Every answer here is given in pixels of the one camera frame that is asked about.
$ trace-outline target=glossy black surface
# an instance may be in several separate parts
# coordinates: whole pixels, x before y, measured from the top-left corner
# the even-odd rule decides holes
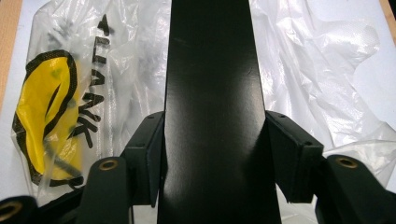
[[[158,223],[280,223],[246,1],[172,2]]]

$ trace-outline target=wooden edge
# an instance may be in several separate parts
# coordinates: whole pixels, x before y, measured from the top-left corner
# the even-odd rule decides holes
[[[0,111],[6,91],[22,0],[0,0]]]
[[[389,5],[389,0],[379,0],[382,10],[384,11],[385,18],[387,19],[390,34],[393,38],[393,43],[396,46],[396,20],[393,15],[392,9]]]

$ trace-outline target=wooden surface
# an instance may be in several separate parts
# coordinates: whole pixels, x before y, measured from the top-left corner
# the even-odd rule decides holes
[[[0,0],[0,111],[14,49],[22,0]]]
[[[390,33],[392,34],[393,42],[396,45],[396,20],[393,15],[392,9],[390,8],[388,0],[379,0],[382,10],[384,11],[385,18],[387,19]]]

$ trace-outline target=white surface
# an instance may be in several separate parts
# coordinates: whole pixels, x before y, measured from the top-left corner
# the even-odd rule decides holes
[[[10,138],[11,122],[25,76],[25,58],[29,45],[31,22],[35,12],[47,0],[25,0],[22,3],[14,54],[7,81],[7,90],[0,117],[0,200],[27,194],[18,152]],[[396,48],[377,0],[308,0],[313,12],[324,21],[370,21],[378,32],[378,53],[363,62],[354,75],[354,85],[377,117],[396,129]],[[389,181],[389,189],[396,191],[396,177]]]

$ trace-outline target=screw hole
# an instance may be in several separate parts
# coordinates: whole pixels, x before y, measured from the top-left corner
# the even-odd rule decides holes
[[[22,209],[22,204],[18,201],[11,201],[0,205],[0,222],[13,217]]]
[[[358,164],[355,161],[352,161],[348,158],[337,158],[336,161],[338,162],[338,164],[346,168],[355,169],[358,167]]]
[[[99,165],[99,169],[103,171],[108,171],[116,168],[119,165],[119,163],[116,160],[108,160],[108,161],[103,161]]]

